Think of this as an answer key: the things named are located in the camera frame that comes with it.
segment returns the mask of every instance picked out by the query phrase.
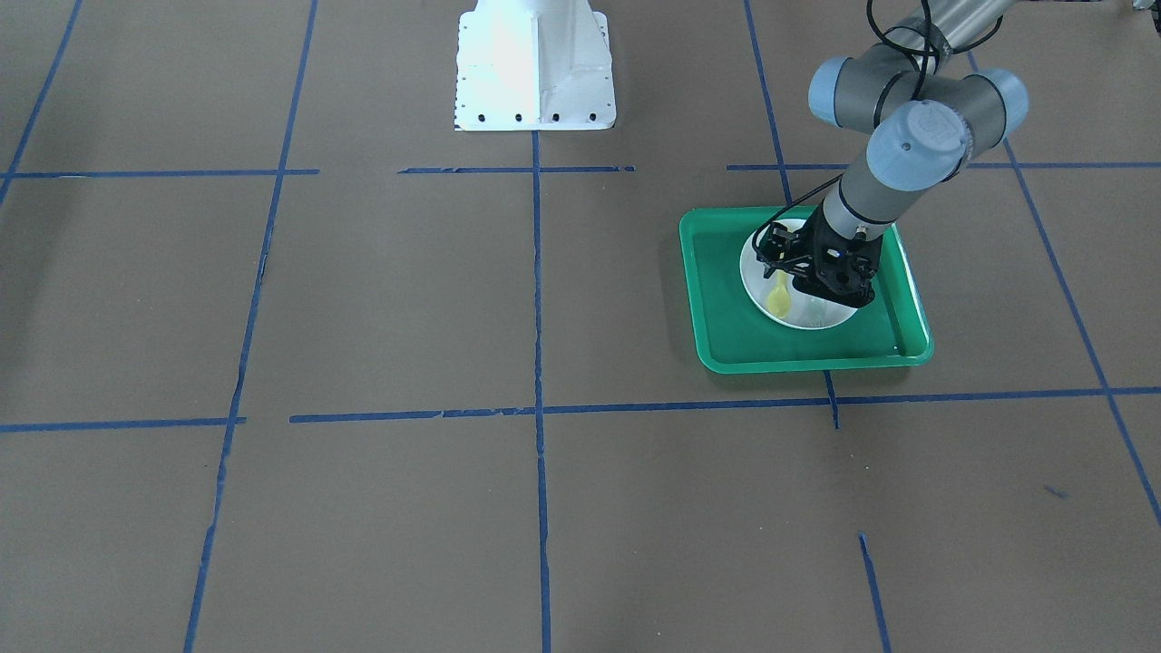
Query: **robotic arm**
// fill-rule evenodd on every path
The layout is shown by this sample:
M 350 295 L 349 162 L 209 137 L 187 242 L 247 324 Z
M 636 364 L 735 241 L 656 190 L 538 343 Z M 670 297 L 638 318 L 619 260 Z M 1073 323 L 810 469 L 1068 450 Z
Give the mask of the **robotic arm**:
M 852 308 L 874 300 L 880 236 L 1027 114 L 1027 91 L 1008 71 L 936 77 L 952 56 L 990 37 L 995 29 L 972 42 L 989 26 L 998 28 L 1015 2 L 922 0 L 921 9 L 886 33 L 867 2 L 880 43 L 858 58 L 823 63 L 809 103 L 815 116 L 871 139 L 801 229 L 789 232 L 776 216 L 758 230 L 753 245 L 766 278 L 783 270 L 795 289 Z

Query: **yellow object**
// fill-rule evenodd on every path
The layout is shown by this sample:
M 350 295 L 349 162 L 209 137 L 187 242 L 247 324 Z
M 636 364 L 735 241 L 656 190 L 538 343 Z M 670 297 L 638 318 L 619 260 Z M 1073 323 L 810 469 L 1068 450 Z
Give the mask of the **yellow object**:
M 766 295 L 766 310 L 770 311 L 770 315 L 783 320 L 791 313 L 791 290 L 786 286 L 791 280 L 791 275 L 781 270 L 774 272 L 774 274 L 777 274 L 774 289 L 770 290 L 770 294 Z

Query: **white bracket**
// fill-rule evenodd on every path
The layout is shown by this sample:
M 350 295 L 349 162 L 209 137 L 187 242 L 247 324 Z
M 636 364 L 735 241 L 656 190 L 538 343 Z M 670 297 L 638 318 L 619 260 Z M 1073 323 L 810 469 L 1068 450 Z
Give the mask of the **white bracket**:
M 608 129 L 616 121 L 608 20 L 587 0 L 478 0 L 460 16 L 455 127 Z

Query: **blue cap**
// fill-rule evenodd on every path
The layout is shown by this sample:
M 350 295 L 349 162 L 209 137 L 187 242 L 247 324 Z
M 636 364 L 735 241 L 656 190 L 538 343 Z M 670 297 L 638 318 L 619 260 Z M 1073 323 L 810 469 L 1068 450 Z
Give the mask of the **blue cap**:
M 1027 87 L 1018 77 L 1003 69 L 987 69 L 974 74 L 990 81 L 1000 92 L 1007 116 L 1003 138 L 1008 138 L 1008 135 L 1016 131 L 1016 128 L 1027 117 Z
M 910 101 L 882 121 L 867 143 L 867 167 L 885 186 L 923 191 L 959 167 L 972 134 L 947 105 Z
M 810 113 L 835 127 L 842 127 L 835 119 L 835 94 L 838 92 L 838 73 L 842 72 L 843 65 L 850 59 L 850 57 L 827 59 L 819 66 L 819 70 L 814 73 L 814 79 L 810 80 L 810 92 L 808 95 Z

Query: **green tray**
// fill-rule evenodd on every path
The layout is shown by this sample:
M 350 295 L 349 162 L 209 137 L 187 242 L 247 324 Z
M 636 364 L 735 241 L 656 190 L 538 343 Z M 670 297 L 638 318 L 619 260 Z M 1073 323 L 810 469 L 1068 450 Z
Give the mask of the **green tray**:
M 875 300 L 838 326 L 803 331 L 770 320 L 750 301 L 737 270 L 742 244 L 781 207 L 694 209 L 682 218 L 698 358 L 719 374 L 860 369 L 922 365 L 935 349 L 899 232 L 884 234 Z M 806 220 L 814 207 L 787 218 Z

